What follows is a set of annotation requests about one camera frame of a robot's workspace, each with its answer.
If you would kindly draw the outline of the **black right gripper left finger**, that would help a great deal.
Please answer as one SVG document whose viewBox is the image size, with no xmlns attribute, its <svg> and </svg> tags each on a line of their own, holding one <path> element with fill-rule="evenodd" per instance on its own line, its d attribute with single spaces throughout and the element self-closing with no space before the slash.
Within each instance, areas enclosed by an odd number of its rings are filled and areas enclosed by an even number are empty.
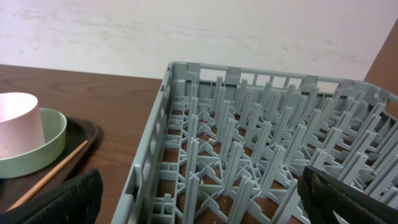
<svg viewBox="0 0 398 224">
<path fill-rule="evenodd" d="M 90 169 L 1 215 L 1 224 L 91 224 L 101 210 L 103 180 Z"/>
</svg>

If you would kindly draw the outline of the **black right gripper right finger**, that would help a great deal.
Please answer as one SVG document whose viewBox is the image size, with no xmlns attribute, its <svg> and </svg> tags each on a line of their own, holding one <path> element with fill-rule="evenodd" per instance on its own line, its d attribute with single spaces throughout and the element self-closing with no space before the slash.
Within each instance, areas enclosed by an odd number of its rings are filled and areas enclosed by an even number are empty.
<svg viewBox="0 0 398 224">
<path fill-rule="evenodd" d="M 346 185 L 326 172 L 306 166 L 297 192 L 311 223 L 397 223 L 397 210 Z"/>
</svg>

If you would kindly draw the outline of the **pink cup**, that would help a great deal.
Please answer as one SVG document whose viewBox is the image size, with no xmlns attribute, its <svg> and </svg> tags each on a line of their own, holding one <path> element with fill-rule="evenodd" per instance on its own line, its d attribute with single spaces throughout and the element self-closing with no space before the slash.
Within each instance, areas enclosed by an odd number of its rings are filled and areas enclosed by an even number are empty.
<svg viewBox="0 0 398 224">
<path fill-rule="evenodd" d="M 44 145 L 44 130 L 36 96 L 1 94 L 1 158 L 18 156 Z"/>
</svg>

